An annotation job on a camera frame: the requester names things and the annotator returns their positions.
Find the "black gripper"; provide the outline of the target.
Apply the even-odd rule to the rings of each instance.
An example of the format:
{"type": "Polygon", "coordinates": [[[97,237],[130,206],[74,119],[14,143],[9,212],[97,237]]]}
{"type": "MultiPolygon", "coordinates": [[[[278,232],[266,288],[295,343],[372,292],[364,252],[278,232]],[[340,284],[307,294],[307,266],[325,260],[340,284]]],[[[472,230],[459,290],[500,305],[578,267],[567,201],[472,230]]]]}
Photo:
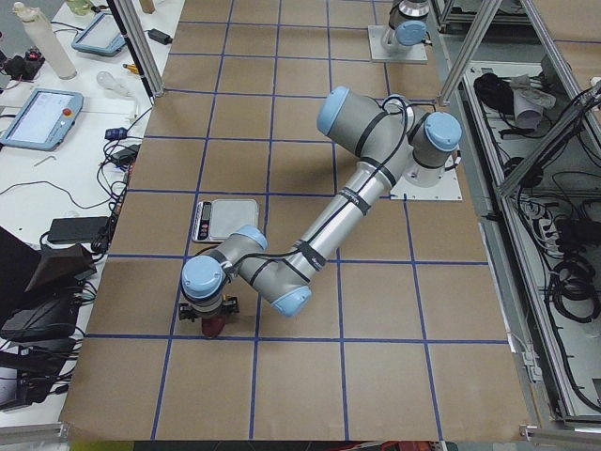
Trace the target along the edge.
{"type": "Polygon", "coordinates": [[[179,304],[179,319],[195,321],[196,319],[212,319],[220,315],[231,315],[239,312],[237,297],[223,295],[208,303],[194,304],[190,301],[179,304]]]}

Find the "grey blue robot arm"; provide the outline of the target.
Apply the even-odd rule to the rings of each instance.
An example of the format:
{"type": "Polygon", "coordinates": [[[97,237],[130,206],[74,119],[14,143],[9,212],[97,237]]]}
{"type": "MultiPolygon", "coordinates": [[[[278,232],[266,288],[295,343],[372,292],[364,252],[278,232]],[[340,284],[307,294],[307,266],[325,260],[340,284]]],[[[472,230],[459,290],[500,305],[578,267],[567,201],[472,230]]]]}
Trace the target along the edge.
{"type": "Polygon", "coordinates": [[[436,186],[451,170],[447,162],[463,134],[447,112],[426,112],[398,94],[376,101],[347,86],[334,88],[323,101],[316,126],[356,158],[354,173],[288,251],[269,252],[266,236],[254,225],[243,225],[189,259],[180,273],[179,319],[227,312],[223,289],[237,278],[283,316],[296,316],[311,299],[312,278],[376,201],[401,180],[436,186]]]}
{"type": "Polygon", "coordinates": [[[410,47],[426,38],[426,18],[429,10],[426,0],[393,1],[389,13],[389,27],[400,45],[410,47]]]}

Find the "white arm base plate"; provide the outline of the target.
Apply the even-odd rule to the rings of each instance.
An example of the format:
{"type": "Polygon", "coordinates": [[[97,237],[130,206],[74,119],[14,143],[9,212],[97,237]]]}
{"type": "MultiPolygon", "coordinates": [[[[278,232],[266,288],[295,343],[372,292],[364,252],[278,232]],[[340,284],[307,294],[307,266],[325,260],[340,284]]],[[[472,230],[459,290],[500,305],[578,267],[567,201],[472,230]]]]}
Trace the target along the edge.
{"type": "Polygon", "coordinates": [[[369,25],[367,28],[371,60],[382,63],[425,64],[425,45],[404,46],[398,42],[387,25],[369,25]]]}
{"type": "Polygon", "coordinates": [[[455,169],[427,169],[411,164],[391,189],[391,199],[457,202],[463,196],[455,169]]]}

